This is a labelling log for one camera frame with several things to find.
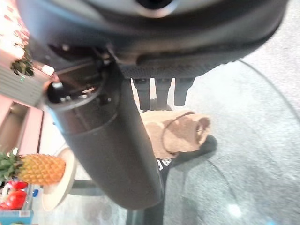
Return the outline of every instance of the fruit display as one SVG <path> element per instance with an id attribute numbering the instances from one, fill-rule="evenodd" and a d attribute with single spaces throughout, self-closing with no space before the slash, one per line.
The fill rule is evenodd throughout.
<path id="1" fill-rule="evenodd" d="M 11 189 L 22 190 L 22 189 L 25 189 L 28 186 L 28 183 L 24 182 L 24 181 L 10 180 L 8 182 L 8 185 Z"/>
<path id="2" fill-rule="evenodd" d="M 9 156 L 0 152 L 0 181 L 18 179 L 29 184 L 51 185 L 58 183 L 66 163 L 59 157 L 44 154 Z"/>
<path id="3" fill-rule="evenodd" d="M 13 191 L 8 196 L 6 196 L 5 200 L 0 203 L 0 210 L 19 210 L 24 205 L 26 200 L 26 192 L 25 191 Z"/>

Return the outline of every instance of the pink wall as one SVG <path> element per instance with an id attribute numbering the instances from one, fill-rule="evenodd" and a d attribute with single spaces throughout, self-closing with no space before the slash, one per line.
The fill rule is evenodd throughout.
<path id="1" fill-rule="evenodd" d="M 43 111 L 29 105 L 23 104 L 19 101 L 10 99 L 6 96 L 0 95 L 0 126 L 3 123 L 6 115 L 10 110 L 13 102 L 29 107 L 27 119 L 25 121 L 25 129 L 22 135 L 21 145 L 19 147 L 19 154 L 33 154 L 38 152 L 38 145 L 40 140 L 40 131 L 43 120 Z"/>
<path id="2" fill-rule="evenodd" d="M 0 126 L 6 118 L 12 103 L 13 100 L 10 98 L 0 95 Z"/>
<path id="3" fill-rule="evenodd" d="M 1 125 L 0 131 L 0 144 L 7 151 L 12 150 L 14 147 L 19 147 L 17 143 L 21 135 L 23 119 L 15 113 L 9 113 Z"/>

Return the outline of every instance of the pineapple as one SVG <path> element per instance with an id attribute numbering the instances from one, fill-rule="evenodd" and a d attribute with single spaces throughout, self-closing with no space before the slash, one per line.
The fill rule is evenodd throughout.
<path id="1" fill-rule="evenodd" d="M 59 157 L 44 154 L 9 156 L 0 152 L 0 181 L 17 178 L 29 184 L 50 185 L 58 183 L 66 163 Z"/>

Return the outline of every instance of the pineapple leaves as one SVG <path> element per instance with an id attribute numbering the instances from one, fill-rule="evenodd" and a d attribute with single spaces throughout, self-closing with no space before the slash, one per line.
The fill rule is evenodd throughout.
<path id="1" fill-rule="evenodd" d="M 10 69 L 18 76 L 34 76 L 33 63 L 27 45 L 22 47 L 24 55 L 10 64 Z"/>
<path id="2" fill-rule="evenodd" d="M 9 160 L 9 157 L 4 152 L 0 152 L 0 161 L 2 161 L 4 159 Z"/>
<path id="3" fill-rule="evenodd" d="M 17 156 L 12 152 L 9 153 L 9 157 L 1 152 L 0 153 L 0 181 L 11 180 L 15 174 L 15 163 Z"/>
<path id="4" fill-rule="evenodd" d="M 15 163 L 16 161 L 16 156 L 13 154 L 12 151 L 9 153 L 9 160 L 11 163 Z"/>

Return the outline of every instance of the beige bag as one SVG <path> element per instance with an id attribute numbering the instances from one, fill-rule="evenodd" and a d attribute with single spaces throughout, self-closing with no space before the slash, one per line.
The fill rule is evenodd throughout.
<path id="1" fill-rule="evenodd" d="M 156 158 L 196 151 L 210 133 L 208 116 L 192 111 L 147 111 L 141 114 Z"/>

